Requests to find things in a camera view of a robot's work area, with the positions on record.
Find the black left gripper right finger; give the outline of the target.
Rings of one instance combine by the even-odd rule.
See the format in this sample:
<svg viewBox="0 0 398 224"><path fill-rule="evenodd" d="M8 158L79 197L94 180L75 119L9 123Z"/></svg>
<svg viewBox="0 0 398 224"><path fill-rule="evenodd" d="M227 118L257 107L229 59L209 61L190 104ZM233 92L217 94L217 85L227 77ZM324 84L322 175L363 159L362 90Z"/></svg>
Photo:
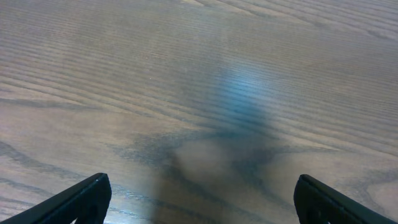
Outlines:
<svg viewBox="0 0 398 224"><path fill-rule="evenodd" d="M397 224L307 174L298 178L294 205L300 224Z"/></svg>

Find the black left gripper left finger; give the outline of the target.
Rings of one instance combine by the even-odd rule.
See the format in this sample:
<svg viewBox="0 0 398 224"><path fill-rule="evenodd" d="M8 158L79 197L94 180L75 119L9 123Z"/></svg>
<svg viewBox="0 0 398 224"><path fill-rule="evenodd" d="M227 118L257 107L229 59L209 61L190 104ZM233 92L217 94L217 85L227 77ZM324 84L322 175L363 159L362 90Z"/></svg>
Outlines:
<svg viewBox="0 0 398 224"><path fill-rule="evenodd" d="M103 224L111 196L108 175L97 173L1 224Z"/></svg>

